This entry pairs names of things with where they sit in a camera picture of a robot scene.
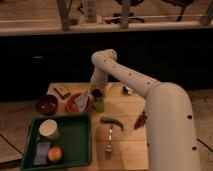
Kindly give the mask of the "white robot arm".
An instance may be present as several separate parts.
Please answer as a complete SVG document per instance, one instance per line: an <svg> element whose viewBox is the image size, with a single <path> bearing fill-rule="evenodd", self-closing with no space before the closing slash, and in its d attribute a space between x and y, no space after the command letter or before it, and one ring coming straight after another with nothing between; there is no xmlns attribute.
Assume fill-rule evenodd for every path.
<svg viewBox="0 0 213 171"><path fill-rule="evenodd" d="M177 84L160 82L117 62L113 49L92 54L91 84L104 89L113 76L145 99L150 171L201 171L191 100Z"/></svg>

